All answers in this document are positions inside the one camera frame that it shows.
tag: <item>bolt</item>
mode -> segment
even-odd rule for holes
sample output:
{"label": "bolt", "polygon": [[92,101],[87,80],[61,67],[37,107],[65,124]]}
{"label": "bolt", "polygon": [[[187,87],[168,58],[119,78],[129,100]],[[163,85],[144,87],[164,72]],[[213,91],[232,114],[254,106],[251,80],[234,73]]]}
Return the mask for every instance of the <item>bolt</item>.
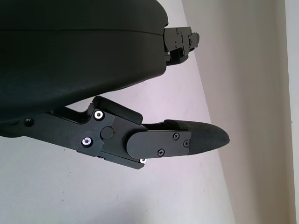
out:
{"label": "bolt", "polygon": [[161,148],[161,149],[158,150],[157,155],[158,155],[159,157],[164,156],[164,154],[165,154],[165,150],[164,150],[164,149]]}
{"label": "bolt", "polygon": [[146,163],[146,159],[140,159],[140,163],[145,164]]}
{"label": "bolt", "polygon": [[24,125],[26,127],[32,127],[34,125],[34,120],[32,118],[26,118],[24,120]]}
{"label": "bolt", "polygon": [[88,148],[90,146],[92,146],[93,144],[93,140],[89,137],[85,137],[82,139],[82,146],[85,148]]}
{"label": "bolt", "polygon": [[102,111],[96,111],[93,116],[96,120],[104,119],[104,113]]}
{"label": "bolt", "polygon": [[172,136],[173,140],[178,140],[179,139],[179,133],[175,132]]}
{"label": "bolt", "polygon": [[184,141],[184,147],[189,147],[189,140]]}

